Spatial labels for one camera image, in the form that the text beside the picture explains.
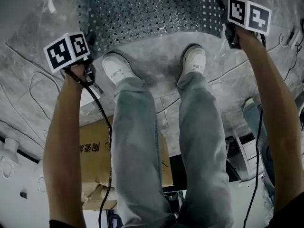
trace person's right arm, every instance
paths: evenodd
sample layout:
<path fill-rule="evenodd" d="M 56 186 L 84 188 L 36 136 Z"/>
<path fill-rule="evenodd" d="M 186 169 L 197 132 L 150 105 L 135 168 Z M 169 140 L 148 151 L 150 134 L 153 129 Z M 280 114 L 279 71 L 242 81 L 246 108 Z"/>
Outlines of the person's right arm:
<path fill-rule="evenodd" d="M 241 47 L 253 68 L 263 107 L 275 170 L 275 213 L 304 191 L 301 128 L 295 100 L 265 47 L 237 27 Z"/>

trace shoe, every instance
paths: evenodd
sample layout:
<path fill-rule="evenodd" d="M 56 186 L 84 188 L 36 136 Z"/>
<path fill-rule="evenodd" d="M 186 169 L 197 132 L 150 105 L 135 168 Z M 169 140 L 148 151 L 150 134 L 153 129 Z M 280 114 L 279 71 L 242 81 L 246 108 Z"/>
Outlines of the shoe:
<path fill-rule="evenodd" d="M 245 103 L 244 103 L 244 105 L 243 105 L 243 111 L 244 111 L 244 109 L 247 107 L 247 106 L 249 106 L 249 105 L 251 105 L 251 104 L 254 104 L 254 101 L 253 101 L 253 98 L 251 97 L 251 98 L 248 98 L 246 101 L 245 101 Z"/>
<path fill-rule="evenodd" d="M 115 85 L 125 78 L 139 78 L 132 71 L 128 61 L 117 53 L 106 54 L 102 65 L 104 67 L 105 74 Z"/>
<path fill-rule="evenodd" d="M 206 53 L 201 46 L 191 46 L 185 52 L 182 58 L 182 73 L 177 82 L 190 72 L 199 72 L 203 74 L 206 65 Z"/>

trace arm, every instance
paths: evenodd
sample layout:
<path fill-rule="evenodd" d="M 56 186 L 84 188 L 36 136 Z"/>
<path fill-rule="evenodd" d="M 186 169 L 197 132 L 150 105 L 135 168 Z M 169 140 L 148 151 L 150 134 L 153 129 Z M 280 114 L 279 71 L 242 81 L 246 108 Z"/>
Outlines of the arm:
<path fill-rule="evenodd" d="M 261 97 L 275 170 L 275 212 L 278 212 L 304 191 L 298 110 L 264 46 L 253 33 L 241 27 L 237 27 L 237 33 Z"/>
<path fill-rule="evenodd" d="M 83 65 L 72 71 L 84 80 Z M 85 227 L 81 204 L 79 106 L 82 86 L 66 75 L 43 155 L 50 219 Z"/>

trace floor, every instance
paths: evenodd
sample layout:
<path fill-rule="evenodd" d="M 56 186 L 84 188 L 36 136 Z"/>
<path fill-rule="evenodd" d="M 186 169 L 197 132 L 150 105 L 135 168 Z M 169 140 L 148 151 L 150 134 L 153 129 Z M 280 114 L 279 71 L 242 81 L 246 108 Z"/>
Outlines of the floor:
<path fill-rule="evenodd" d="M 270 34 L 266 38 L 267 49 L 279 43 L 279 36 L 285 39 L 292 28 L 299 28 L 304 0 L 253 0 L 273 11 Z M 37 65 L 48 70 L 43 47 L 66 32 L 78 31 L 75 0 L 43 0 L 23 20 L 19 29 L 0 44 L 0 133 L 18 140 L 21 148 L 42 158 L 43 147 L 48 133 L 57 91 L 47 78 L 33 73 L 39 71 Z M 135 73 L 146 81 L 155 98 L 159 112 L 179 98 L 176 81 L 181 73 L 181 54 L 192 43 L 200 44 L 207 54 L 206 77 L 212 81 L 246 60 L 243 51 L 231 50 L 226 38 L 216 38 L 209 34 L 183 32 L 160 38 L 133 42 L 114 51 L 125 56 Z M 295 60 L 295 50 L 279 47 L 270 53 L 281 75 L 286 76 Z M 114 84 L 105 76 L 101 67 L 102 58 L 94 62 L 96 82 L 104 93 L 101 104 L 107 115 L 113 115 Z M 302 89 L 304 79 L 304 49 L 299 53 L 296 67 L 286 79 L 294 97 Z M 54 74 L 62 85 L 62 77 Z M 44 115 L 31 94 L 42 106 Z M 226 136 L 243 135 L 249 129 L 242 117 L 241 107 L 248 97 L 259 103 L 256 80 L 249 63 L 209 85 L 209 90 L 217 98 Z M 93 104 L 81 108 L 80 124 L 85 125 L 101 119 L 101 114 Z M 166 137 L 170 156 L 180 153 L 179 149 L 179 101 L 158 114 L 159 126 Z"/>

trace another person's leg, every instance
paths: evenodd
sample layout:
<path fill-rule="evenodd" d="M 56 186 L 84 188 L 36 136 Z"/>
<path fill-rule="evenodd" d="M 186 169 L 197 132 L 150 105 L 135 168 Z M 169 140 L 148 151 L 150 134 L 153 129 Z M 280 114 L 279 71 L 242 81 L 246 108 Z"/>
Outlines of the another person's leg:
<path fill-rule="evenodd" d="M 181 97 L 180 151 L 187 174 L 187 193 L 178 223 L 189 227 L 233 225 L 223 123 L 215 97 L 203 76 L 205 52 L 190 47 L 183 57 L 177 87 Z"/>
<path fill-rule="evenodd" d="M 118 213 L 124 227 L 165 227 L 175 218 L 162 193 L 154 99 L 122 56 L 106 55 L 103 66 L 116 84 L 112 171 Z"/>
<path fill-rule="evenodd" d="M 259 121 L 260 121 L 260 112 L 252 98 L 245 101 L 243 108 L 243 117 L 246 120 L 249 128 L 251 129 L 254 138 L 257 139 Z M 275 195 L 275 189 L 274 189 L 275 172 L 270 155 L 270 150 L 268 147 L 267 132 L 264 123 L 262 123 L 262 127 L 261 127 L 261 133 L 258 141 L 258 148 L 261 153 L 261 158 L 266 173 L 265 186 L 268 189 L 268 193 L 273 202 Z"/>

